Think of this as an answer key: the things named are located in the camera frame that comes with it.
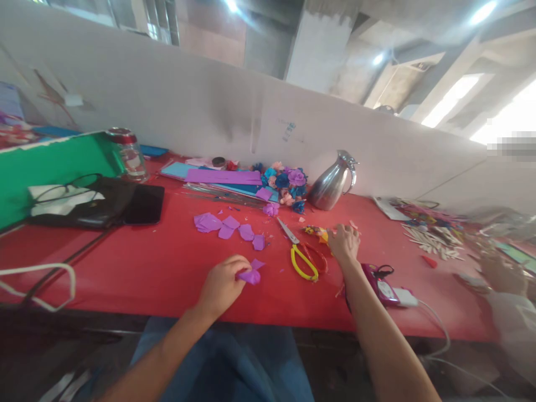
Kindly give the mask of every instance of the ceiling light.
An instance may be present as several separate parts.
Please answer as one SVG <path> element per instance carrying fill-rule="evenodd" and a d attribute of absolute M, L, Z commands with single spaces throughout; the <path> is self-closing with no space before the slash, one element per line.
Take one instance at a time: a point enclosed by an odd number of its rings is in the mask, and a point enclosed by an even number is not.
<path fill-rule="evenodd" d="M 384 54 L 383 54 L 383 53 L 380 53 L 380 54 L 378 54 L 378 56 L 376 56 L 376 57 L 374 58 L 374 61 L 372 62 L 372 64 L 374 64 L 374 65 L 378 65 L 378 64 L 380 64 L 383 60 L 384 60 Z"/>
<path fill-rule="evenodd" d="M 490 16 L 491 12 L 495 9 L 495 7 L 497 7 L 496 1 L 491 1 L 480 7 L 480 9 L 471 18 L 471 24 L 477 25 L 481 23 L 483 20 Z"/>
<path fill-rule="evenodd" d="M 227 4 L 227 7 L 229 7 L 229 10 L 232 13 L 236 13 L 238 11 L 238 6 L 236 5 L 235 0 L 225 0 L 225 4 Z"/>

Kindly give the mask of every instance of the smartphone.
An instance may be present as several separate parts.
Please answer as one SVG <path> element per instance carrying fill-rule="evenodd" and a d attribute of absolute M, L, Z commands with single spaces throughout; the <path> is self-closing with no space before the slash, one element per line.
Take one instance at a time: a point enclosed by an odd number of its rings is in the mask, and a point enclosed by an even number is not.
<path fill-rule="evenodd" d="M 160 222 L 164 187 L 139 184 L 127 207 L 123 223 L 126 225 L 146 225 Z"/>

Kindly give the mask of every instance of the glass jar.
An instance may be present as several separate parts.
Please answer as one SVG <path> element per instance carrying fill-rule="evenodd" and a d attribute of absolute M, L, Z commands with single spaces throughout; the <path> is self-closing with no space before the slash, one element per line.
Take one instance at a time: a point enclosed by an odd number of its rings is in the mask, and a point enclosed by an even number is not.
<path fill-rule="evenodd" d="M 143 183 L 149 178 L 140 144 L 134 133 L 128 128 L 113 127 L 107 131 L 111 140 L 117 145 L 123 163 L 126 179 Z"/>

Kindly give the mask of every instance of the metal jug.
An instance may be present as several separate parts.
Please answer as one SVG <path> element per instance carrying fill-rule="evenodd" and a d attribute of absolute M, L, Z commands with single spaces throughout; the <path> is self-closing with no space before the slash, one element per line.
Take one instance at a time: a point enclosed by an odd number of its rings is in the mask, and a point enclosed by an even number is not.
<path fill-rule="evenodd" d="M 337 161 L 314 182 L 307 196 L 307 201 L 319 209 L 332 209 L 341 194 L 348 193 L 356 183 L 356 169 L 354 168 L 354 164 L 358 162 L 346 151 L 338 150 L 337 152 Z M 343 193 L 342 188 L 346 181 L 347 169 L 352 174 L 352 184 Z"/>

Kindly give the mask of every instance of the paper flower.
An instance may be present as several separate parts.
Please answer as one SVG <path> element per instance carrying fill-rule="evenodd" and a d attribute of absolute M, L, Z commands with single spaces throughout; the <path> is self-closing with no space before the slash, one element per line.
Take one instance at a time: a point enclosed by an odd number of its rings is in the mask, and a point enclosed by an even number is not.
<path fill-rule="evenodd" d="M 274 216 L 279 213 L 279 204 L 268 203 L 264 206 L 262 211 L 268 216 Z"/>
<path fill-rule="evenodd" d="M 273 167 L 269 167 L 268 169 L 266 169 L 266 171 L 264 172 L 264 175 L 269 178 L 270 176 L 277 176 L 277 172 L 275 171 L 275 169 Z"/>
<path fill-rule="evenodd" d="M 295 186 L 303 186 L 307 183 L 307 179 L 301 170 L 294 169 L 289 173 L 289 182 Z"/>
<path fill-rule="evenodd" d="M 283 164 L 281 162 L 274 162 L 272 165 L 272 168 L 274 168 L 277 171 L 283 170 Z"/>
<path fill-rule="evenodd" d="M 292 187 L 289 192 L 294 198 L 302 197 L 307 194 L 307 188 L 305 187 L 305 185 L 300 187 Z"/>
<path fill-rule="evenodd" d="M 303 211 L 305 210 L 305 201 L 297 201 L 292 204 L 292 210 L 299 214 L 303 214 Z"/>
<path fill-rule="evenodd" d="M 286 173 L 281 173 L 275 179 L 275 185 L 277 188 L 287 188 L 290 185 L 289 176 Z"/>
<path fill-rule="evenodd" d="M 283 190 L 279 202 L 281 205 L 287 205 L 289 207 L 294 204 L 294 198 L 292 198 L 292 195 L 287 190 Z"/>
<path fill-rule="evenodd" d="M 272 188 L 277 188 L 277 186 L 275 185 L 275 179 L 275 176 L 270 176 L 270 178 L 268 179 L 268 185 Z"/>

